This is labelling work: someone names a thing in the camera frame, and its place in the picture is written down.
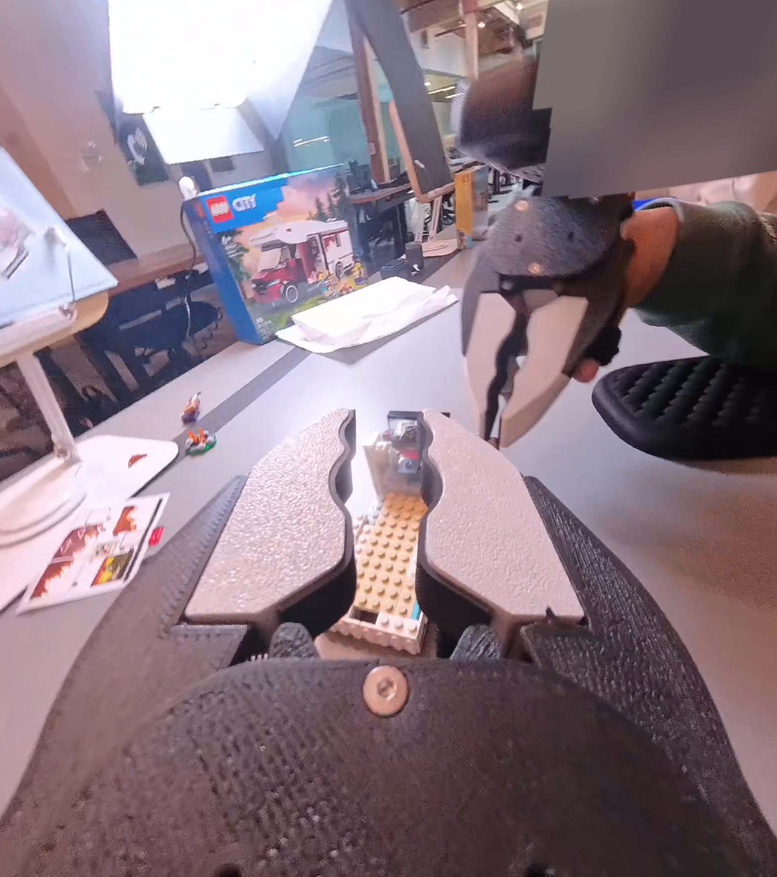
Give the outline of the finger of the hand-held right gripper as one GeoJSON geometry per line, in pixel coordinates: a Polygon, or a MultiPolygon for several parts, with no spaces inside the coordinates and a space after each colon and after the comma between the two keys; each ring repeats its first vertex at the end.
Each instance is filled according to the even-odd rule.
{"type": "Polygon", "coordinates": [[[526,317],[523,363],[516,367],[510,395],[500,415],[502,449],[523,438],[565,390],[578,355],[578,334],[589,303],[585,297],[528,291],[519,311],[526,317]]]}
{"type": "Polygon", "coordinates": [[[471,274],[464,286],[464,359],[474,421],[482,439],[500,433],[502,398],[517,352],[519,313],[496,274],[471,274]]]}

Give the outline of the toy brick camper van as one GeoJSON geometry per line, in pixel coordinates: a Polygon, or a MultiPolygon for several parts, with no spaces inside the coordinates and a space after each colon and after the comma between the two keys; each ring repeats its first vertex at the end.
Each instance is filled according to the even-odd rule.
{"type": "Polygon", "coordinates": [[[330,632],[382,649],[420,656],[428,620],[416,597],[422,497],[419,414],[389,411],[363,447],[374,498],[353,519],[357,570],[350,608],[330,632]]]}

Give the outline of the white book stand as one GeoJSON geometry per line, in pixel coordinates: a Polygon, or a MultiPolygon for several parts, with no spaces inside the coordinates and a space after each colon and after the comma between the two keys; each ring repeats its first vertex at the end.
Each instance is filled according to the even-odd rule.
{"type": "Polygon", "coordinates": [[[77,440],[35,353],[96,323],[105,293],[0,329],[0,367],[17,365],[46,423],[53,451],[0,484],[0,613],[36,578],[53,539],[86,503],[134,496],[179,455],[169,440],[96,435],[77,440]],[[132,454],[148,454],[128,468],[132,454]]]}

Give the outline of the instruction booklet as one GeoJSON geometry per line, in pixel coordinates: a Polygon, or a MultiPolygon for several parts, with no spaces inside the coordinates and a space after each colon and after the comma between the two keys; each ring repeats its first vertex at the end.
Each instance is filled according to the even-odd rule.
{"type": "Polygon", "coordinates": [[[0,148],[0,329],[116,284],[0,148]]]}

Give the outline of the person's right forearm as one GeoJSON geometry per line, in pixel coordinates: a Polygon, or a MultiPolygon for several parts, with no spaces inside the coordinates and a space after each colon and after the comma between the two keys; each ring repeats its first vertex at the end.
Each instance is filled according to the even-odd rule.
{"type": "Polygon", "coordinates": [[[670,200],[680,220],[671,260],[632,310],[705,354],[777,370],[777,215],[670,200]]]}

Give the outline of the grey desk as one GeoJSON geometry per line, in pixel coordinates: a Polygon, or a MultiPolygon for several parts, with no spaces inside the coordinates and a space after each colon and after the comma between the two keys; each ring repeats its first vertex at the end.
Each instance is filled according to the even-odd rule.
{"type": "MultiPolygon", "coordinates": [[[[181,457],[147,492],[170,494],[164,540],[229,478],[287,436],[344,407],[358,443],[389,410],[448,411],[472,427],[455,304],[381,343],[306,355],[274,341],[236,343],[152,392],[95,433],[175,439],[201,392],[218,443],[181,457]]],[[[507,453],[536,476],[635,575],[686,644],[727,728],[745,778],[777,835],[777,460],[682,466],[626,446],[567,389],[507,453]]],[[[79,651],[115,594],[0,614],[0,816],[79,651]]]]}

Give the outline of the yellow cardboard box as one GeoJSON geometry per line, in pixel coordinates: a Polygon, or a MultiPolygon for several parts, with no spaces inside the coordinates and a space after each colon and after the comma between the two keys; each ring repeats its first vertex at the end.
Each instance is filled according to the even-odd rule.
{"type": "Polygon", "coordinates": [[[469,247],[473,240],[476,172],[476,167],[470,167],[455,174],[455,225],[460,249],[469,247]]]}

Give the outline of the white paper bag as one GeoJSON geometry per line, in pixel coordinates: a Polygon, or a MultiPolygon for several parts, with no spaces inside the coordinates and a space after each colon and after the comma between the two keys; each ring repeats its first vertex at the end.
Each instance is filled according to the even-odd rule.
{"type": "Polygon", "coordinates": [[[333,354],[392,337],[458,301],[448,286],[390,277],[295,313],[276,338],[311,354],[333,354]]]}

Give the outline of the black padded rest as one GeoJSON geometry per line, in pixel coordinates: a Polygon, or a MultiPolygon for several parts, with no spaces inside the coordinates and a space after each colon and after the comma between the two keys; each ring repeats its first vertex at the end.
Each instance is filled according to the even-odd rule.
{"type": "Polygon", "coordinates": [[[708,356],[655,361],[607,373],[592,405],[623,443],[661,460],[777,457],[777,371],[708,356]]]}

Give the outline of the sticker sheet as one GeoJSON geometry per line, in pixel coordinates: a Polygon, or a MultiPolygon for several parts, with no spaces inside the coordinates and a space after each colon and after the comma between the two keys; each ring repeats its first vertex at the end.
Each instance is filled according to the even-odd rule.
{"type": "Polygon", "coordinates": [[[64,537],[17,608],[22,614],[122,590],[152,548],[148,538],[160,526],[170,496],[89,505],[63,526],[64,537]]]}

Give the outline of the black wood-rimmed panel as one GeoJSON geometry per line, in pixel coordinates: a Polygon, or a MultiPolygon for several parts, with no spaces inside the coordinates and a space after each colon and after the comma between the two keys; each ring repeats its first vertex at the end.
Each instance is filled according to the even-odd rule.
{"type": "Polygon", "coordinates": [[[454,189],[423,71],[394,1],[346,2],[350,22],[370,44],[392,92],[390,116],[410,185],[419,203],[454,189]]]}

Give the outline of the toy set box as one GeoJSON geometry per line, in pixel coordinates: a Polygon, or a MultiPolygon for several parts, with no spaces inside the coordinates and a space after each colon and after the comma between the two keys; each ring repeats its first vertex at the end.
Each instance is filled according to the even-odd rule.
{"type": "Polygon", "coordinates": [[[369,280],[341,166],[200,192],[182,209],[239,341],[264,344],[369,280]]]}

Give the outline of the black office chair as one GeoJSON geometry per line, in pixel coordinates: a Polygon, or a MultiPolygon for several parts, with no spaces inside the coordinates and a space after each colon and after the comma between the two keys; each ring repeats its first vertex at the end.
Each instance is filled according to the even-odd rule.
{"type": "MultiPolygon", "coordinates": [[[[183,214],[180,223],[185,245],[197,253],[183,214]]],[[[136,257],[104,210],[66,225],[106,268],[136,257]]],[[[106,312],[79,335],[79,344],[115,400],[128,403],[194,367],[222,319],[219,306],[195,297],[210,284],[208,269],[189,271],[109,296],[106,312]]]]}

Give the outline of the long wooden table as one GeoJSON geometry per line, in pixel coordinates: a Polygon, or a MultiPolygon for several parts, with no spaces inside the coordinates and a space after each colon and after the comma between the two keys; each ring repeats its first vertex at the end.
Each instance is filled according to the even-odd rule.
{"type": "Polygon", "coordinates": [[[124,259],[108,267],[116,280],[109,290],[116,296],[146,284],[182,272],[207,271],[205,258],[188,245],[176,245],[132,259],[124,259]]]}

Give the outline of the white studio light panel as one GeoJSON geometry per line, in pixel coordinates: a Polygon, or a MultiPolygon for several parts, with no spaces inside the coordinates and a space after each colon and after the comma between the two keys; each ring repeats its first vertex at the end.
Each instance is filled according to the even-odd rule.
{"type": "Polygon", "coordinates": [[[278,140],[330,1],[110,1],[119,109],[168,165],[263,152],[278,140]]]}

